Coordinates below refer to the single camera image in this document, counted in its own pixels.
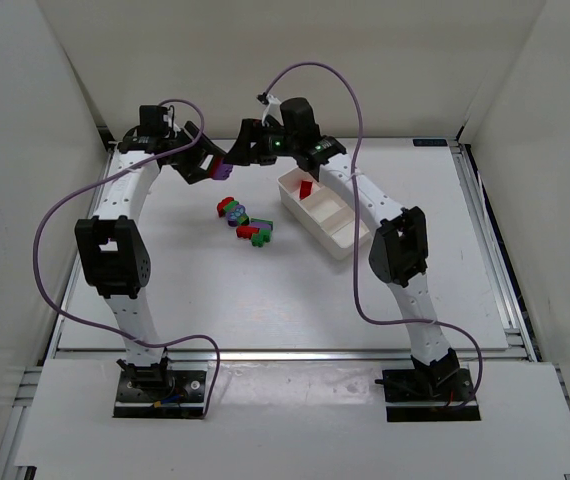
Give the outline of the red rounded lego brick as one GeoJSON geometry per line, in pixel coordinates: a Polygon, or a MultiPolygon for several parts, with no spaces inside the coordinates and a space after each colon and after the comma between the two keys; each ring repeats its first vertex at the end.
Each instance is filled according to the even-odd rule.
{"type": "Polygon", "coordinates": [[[221,175],[222,175],[221,170],[222,170],[221,165],[220,165],[220,164],[215,164],[215,165],[212,167],[212,169],[211,169],[210,178],[213,179],[213,180],[220,180],[220,179],[221,179],[221,175]]]}

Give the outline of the red sloped lego brick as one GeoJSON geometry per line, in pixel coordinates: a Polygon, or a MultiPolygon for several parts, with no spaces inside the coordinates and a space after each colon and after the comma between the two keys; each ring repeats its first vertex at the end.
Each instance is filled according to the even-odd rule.
{"type": "Polygon", "coordinates": [[[313,192],[314,182],[302,180],[299,186],[299,200],[308,198],[313,192]]]}

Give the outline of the purple paw print lego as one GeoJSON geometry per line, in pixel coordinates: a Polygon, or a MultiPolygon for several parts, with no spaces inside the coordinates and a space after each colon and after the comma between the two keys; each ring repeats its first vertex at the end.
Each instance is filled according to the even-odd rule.
{"type": "Polygon", "coordinates": [[[230,208],[226,212],[225,218],[230,227],[245,226],[250,222],[250,218],[246,213],[246,208],[241,204],[237,204],[230,208]]]}

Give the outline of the purple curved lego brick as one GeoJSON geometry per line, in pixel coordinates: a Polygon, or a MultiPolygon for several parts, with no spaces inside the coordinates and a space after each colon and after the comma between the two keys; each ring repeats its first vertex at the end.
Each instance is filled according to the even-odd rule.
{"type": "Polygon", "coordinates": [[[233,165],[226,164],[224,162],[221,162],[220,165],[222,167],[222,170],[221,170],[222,175],[221,175],[221,179],[216,180],[216,181],[225,181],[230,177],[230,175],[233,171],[233,165]]]}

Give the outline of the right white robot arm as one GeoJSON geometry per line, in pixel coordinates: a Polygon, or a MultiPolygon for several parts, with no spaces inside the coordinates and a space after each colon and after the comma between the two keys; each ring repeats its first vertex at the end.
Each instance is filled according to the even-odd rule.
{"type": "Polygon", "coordinates": [[[424,212],[418,207],[405,208],[364,176],[345,146],[321,133],[306,99],[279,101],[270,94],[258,99],[265,107],[262,117],[242,121],[225,163],[272,165],[280,157],[291,157],[300,170],[353,209],[356,226],[366,226],[373,236],[369,266],[398,304],[417,376],[432,387],[442,385],[460,364],[438,323],[428,291],[424,212]]]}

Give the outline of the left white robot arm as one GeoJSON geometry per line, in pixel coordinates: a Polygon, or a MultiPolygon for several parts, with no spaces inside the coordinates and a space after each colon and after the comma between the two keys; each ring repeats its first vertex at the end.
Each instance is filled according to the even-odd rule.
{"type": "Polygon", "coordinates": [[[146,298],[151,260],[137,225],[152,184],[165,166],[188,184],[225,180],[230,172],[224,152],[192,122],[178,127],[174,113],[172,101],[139,108],[138,125],[113,152],[109,174],[116,178],[105,184],[91,217],[74,229],[85,280],[125,333],[125,370],[158,368],[165,355],[146,298]]]}

